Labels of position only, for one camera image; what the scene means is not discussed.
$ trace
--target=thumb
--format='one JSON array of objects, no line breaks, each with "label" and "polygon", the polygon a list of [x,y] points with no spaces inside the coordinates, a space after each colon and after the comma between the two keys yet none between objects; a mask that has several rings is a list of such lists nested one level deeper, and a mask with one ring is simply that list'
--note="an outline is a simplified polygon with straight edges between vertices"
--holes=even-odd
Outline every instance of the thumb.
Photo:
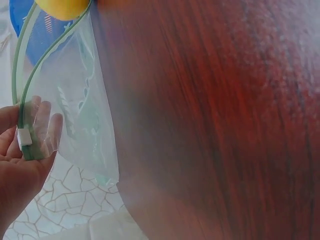
[{"label": "thumb", "polygon": [[19,105],[7,106],[0,109],[0,135],[16,126],[19,118]]}]

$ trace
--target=plastic bag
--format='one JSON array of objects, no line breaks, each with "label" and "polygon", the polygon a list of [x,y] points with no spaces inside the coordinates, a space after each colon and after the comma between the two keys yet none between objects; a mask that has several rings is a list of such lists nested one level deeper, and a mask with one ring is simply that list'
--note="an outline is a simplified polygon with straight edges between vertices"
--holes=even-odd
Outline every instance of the plastic bag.
[{"label": "plastic bag", "polygon": [[[15,52],[12,99],[20,102],[18,128],[28,129],[32,139],[31,145],[22,146],[27,160],[46,158],[58,150],[79,167],[117,182],[114,128],[89,6],[57,36],[52,34],[53,25],[61,23],[56,19],[49,22],[46,13],[36,3],[32,5]],[[41,28],[44,19],[45,29]],[[33,65],[28,51],[31,46],[44,44],[43,34],[56,39]],[[63,116],[60,142],[52,138],[47,119],[50,116],[52,123],[56,114]]]}]

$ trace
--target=cracked tile pattern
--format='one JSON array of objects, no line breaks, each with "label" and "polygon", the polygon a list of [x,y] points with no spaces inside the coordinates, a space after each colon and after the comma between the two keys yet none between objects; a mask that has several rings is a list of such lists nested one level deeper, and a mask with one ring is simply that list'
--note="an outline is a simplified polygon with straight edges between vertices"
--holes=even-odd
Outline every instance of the cracked tile pattern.
[{"label": "cracked tile pattern", "polygon": [[33,240],[118,211],[117,186],[101,186],[94,173],[58,156],[41,192],[6,231],[4,240]]}]

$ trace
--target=wood grain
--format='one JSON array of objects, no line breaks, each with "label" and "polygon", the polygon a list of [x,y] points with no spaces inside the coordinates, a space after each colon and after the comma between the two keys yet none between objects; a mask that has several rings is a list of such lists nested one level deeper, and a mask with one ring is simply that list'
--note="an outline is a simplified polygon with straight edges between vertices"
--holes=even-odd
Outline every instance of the wood grain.
[{"label": "wood grain", "polygon": [[118,188],[151,240],[320,239],[320,3],[98,0]]}]

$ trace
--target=green zipper seal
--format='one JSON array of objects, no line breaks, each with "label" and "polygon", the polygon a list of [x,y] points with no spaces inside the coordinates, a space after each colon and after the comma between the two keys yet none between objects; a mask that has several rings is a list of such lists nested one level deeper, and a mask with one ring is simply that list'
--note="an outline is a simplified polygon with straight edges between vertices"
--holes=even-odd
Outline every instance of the green zipper seal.
[{"label": "green zipper seal", "polygon": [[[50,54],[55,51],[59,45],[61,43],[64,43],[67,38],[69,37],[69,33],[72,34],[71,31],[74,31],[74,28],[78,25],[78,23],[84,18],[84,16],[88,13],[89,8],[92,4],[92,0],[90,0],[87,8],[85,9],[85,11],[82,13],[82,15],[68,28],[65,30],[65,32],[47,49],[47,51],[45,51],[45,53],[42,55],[42,57],[39,59],[39,61],[36,63],[36,65],[34,66],[22,93],[21,96],[21,102],[20,102],[20,109],[19,109],[19,118],[18,118],[18,124],[17,127],[19,129],[23,129],[25,128],[24,125],[24,108],[25,108],[25,101],[26,101],[26,97],[27,97],[27,93],[28,93],[28,89],[30,87],[31,81],[37,71],[37,69],[39,68],[39,66],[42,65],[43,61],[45,59],[47,59]],[[15,50],[15,54],[14,54],[14,60],[13,60],[13,68],[12,68],[12,101],[13,104],[17,104],[18,103],[18,95],[17,95],[17,65],[18,65],[18,57],[19,57],[19,51],[22,45],[22,40],[24,38],[24,34],[26,32],[27,29],[27,25],[30,21],[30,19],[33,16],[33,13],[35,12],[35,10],[37,9],[37,4],[34,3],[26,17],[26,20],[23,24],[20,36],[18,38],[18,42],[17,42],[17,47]],[[28,126],[30,134],[31,134],[31,138],[33,140],[32,145],[35,145],[37,143],[37,137],[35,136],[35,131],[34,128],[32,126]],[[32,145],[31,146],[22,146],[22,153],[23,156],[26,160],[33,160],[33,159],[43,159],[44,155],[41,153],[40,148],[37,146],[37,149],[33,148],[32,149]]]}]

